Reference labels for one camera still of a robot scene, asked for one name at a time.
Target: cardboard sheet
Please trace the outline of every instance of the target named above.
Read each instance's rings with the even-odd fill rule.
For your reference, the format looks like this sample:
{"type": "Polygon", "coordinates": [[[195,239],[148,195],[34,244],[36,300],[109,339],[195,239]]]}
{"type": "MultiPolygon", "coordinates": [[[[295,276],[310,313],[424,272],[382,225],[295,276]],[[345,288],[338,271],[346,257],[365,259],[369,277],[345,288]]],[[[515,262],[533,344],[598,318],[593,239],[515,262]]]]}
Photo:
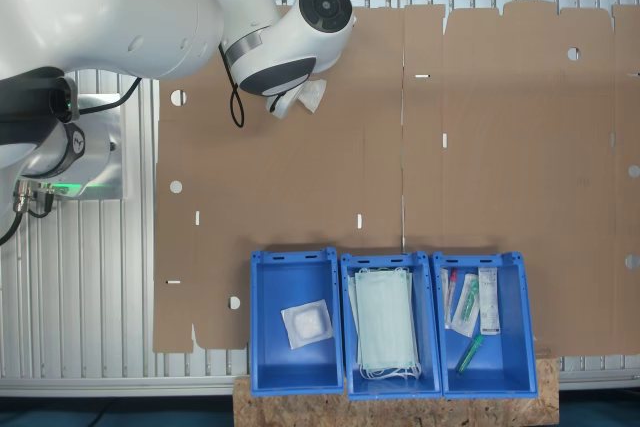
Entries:
{"type": "Polygon", "coordinates": [[[278,121],[264,98],[242,94],[238,129],[219,58],[161,84],[156,352],[192,352],[192,325],[202,348],[246,346],[253,250],[401,248],[402,12],[356,15],[314,115],[297,107],[278,121]],[[165,100],[178,89],[181,107],[165,100]]]}
{"type": "Polygon", "coordinates": [[[626,213],[638,213],[626,170],[640,149],[616,127],[625,110],[625,128],[640,125],[629,11],[635,27],[622,34],[616,19],[615,38],[606,11],[558,15],[542,1],[456,10],[444,36],[443,8],[406,12],[407,249],[521,251],[534,336],[561,355],[640,351],[638,272],[625,266],[640,247],[626,213]],[[616,44],[627,46],[624,73],[616,44]]]}
{"type": "Polygon", "coordinates": [[[523,253],[539,342],[640,352],[640,8],[615,34],[542,1],[456,10],[445,34],[444,6],[356,15],[314,115],[243,94],[237,129],[219,58],[161,83],[154,350],[191,352],[192,326],[245,347],[252,250],[399,252],[404,194],[407,252],[523,253]]]}

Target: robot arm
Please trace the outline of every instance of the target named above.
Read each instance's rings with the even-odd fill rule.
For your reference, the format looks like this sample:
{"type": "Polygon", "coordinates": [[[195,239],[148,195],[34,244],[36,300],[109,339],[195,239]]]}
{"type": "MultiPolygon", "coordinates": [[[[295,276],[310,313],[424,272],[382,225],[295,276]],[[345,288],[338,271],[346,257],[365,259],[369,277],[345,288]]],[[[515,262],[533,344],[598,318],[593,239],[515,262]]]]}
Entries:
{"type": "Polygon", "coordinates": [[[355,21],[349,0],[296,0],[284,17],[274,0],[0,0],[0,13],[0,219],[16,180],[86,185],[108,163],[107,127],[80,116],[65,72],[180,78],[219,50],[234,91],[282,118],[355,21]]]}

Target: green led light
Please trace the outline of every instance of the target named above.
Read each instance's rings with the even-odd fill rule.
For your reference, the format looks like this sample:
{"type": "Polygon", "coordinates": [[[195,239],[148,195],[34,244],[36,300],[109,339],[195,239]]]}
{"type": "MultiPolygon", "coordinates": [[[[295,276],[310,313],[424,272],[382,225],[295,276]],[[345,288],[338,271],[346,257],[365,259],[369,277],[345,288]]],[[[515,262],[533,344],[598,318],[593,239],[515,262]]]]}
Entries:
{"type": "Polygon", "coordinates": [[[53,184],[54,189],[80,189],[80,184],[53,184]]]}

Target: blue plastic bin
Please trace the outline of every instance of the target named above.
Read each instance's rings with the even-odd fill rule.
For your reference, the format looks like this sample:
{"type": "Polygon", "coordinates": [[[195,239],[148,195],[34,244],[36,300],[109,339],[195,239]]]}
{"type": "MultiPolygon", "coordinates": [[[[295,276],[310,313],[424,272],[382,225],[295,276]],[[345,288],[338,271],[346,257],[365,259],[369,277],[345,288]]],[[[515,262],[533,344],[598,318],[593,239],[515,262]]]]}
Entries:
{"type": "MultiPolygon", "coordinates": [[[[449,399],[529,398],[538,396],[538,376],[529,314],[527,277],[522,255],[487,256],[433,254],[434,290],[437,293],[440,365],[444,396],[449,399]],[[444,328],[444,299],[440,268],[458,269],[452,310],[458,305],[464,277],[478,267],[498,268],[498,309],[501,333],[486,335],[482,347],[462,374],[456,366],[471,339],[444,328]]],[[[480,317],[474,336],[480,332],[480,317]]]]}
{"type": "Polygon", "coordinates": [[[342,322],[335,249],[251,255],[251,393],[342,394],[342,322]],[[334,337],[291,349],[281,311],[325,300],[334,337]]]}
{"type": "Polygon", "coordinates": [[[345,362],[350,400],[413,399],[441,397],[440,366],[436,321],[433,309],[429,259],[424,252],[405,255],[354,257],[343,255],[340,261],[342,274],[342,306],[344,312],[345,362]],[[416,332],[418,356],[422,366],[419,379],[391,378],[367,380],[360,375],[357,364],[358,334],[349,301],[348,277],[363,268],[409,269],[413,273],[412,308],[416,332]]]}

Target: black cable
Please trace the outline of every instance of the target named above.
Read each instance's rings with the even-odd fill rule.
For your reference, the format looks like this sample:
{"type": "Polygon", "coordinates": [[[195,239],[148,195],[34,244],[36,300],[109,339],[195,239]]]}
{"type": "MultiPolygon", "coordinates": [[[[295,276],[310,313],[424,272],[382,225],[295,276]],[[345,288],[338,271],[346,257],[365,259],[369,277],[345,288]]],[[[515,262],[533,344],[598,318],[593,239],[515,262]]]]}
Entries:
{"type": "Polygon", "coordinates": [[[80,111],[80,115],[97,114],[98,112],[104,112],[105,110],[110,110],[110,109],[115,109],[116,107],[120,107],[122,104],[124,104],[131,98],[133,93],[138,88],[138,85],[140,85],[141,81],[142,79],[138,77],[133,83],[133,85],[131,86],[131,88],[127,91],[127,93],[124,94],[124,96],[117,102],[113,102],[111,104],[99,105],[98,107],[90,107],[88,109],[82,109],[80,111]]]}
{"type": "Polygon", "coordinates": [[[111,399],[111,401],[105,405],[100,412],[98,412],[98,415],[96,416],[95,419],[93,419],[91,421],[91,423],[89,425],[87,425],[87,427],[96,427],[96,425],[98,425],[98,423],[102,420],[102,418],[105,416],[105,414],[107,413],[107,411],[113,406],[113,404],[116,403],[118,399],[111,399]]]}
{"type": "Polygon", "coordinates": [[[51,212],[45,212],[44,214],[37,214],[33,210],[29,209],[29,215],[35,219],[44,219],[51,212]]]}
{"type": "Polygon", "coordinates": [[[11,224],[11,227],[9,227],[9,231],[6,234],[4,234],[2,238],[0,238],[0,247],[2,247],[4,244],[9,242],[11,237],[13,237],[15,233],[18,231],[18,227],[20,227],[20,222],[22,222],[22,215],[23,214],[16,213],[16,217],[15,219],[13,219],[13,224],[11,224]]]}
{"type": "Polygon", "coordinates": [[[233,81],[233,77],[231,76],[231,69],[229,68],[229,64],[227,64],[227,58],[224,55],[224,50],[222,50],[222,44],[218,46],[218,50],[220,50],[220,55],[222,56],[222,63],[224,64],[224,68],[227,71],[227,77],[229,77],[229,82],[231,82],[231,88],[233,91],[231,92],[231,101],[229,106],[231,107],[231,118],[236,126],[241,129],[244,127],[244,106],[242,105],[242,99],[240,99],[240,94],[238,93],[238,84],[233,81]],[[238,107],[240,107],[240,114],[242,115],[242,120],[238,122],[236,118],[236,113],[233,108],[233,99],[236,98],[238,100],[238,107]]]}
{"type": "Polygon", "coordinates": [[[54,195],[50,192],[47,192],[44,196],[44,212],[42,214],[38,214],[33,210],[29,210],[29,215],[31,217],[35,217],[36,219],[44,219],[51,213],[51,210],[53,209],[53,200],[54,195]]]}

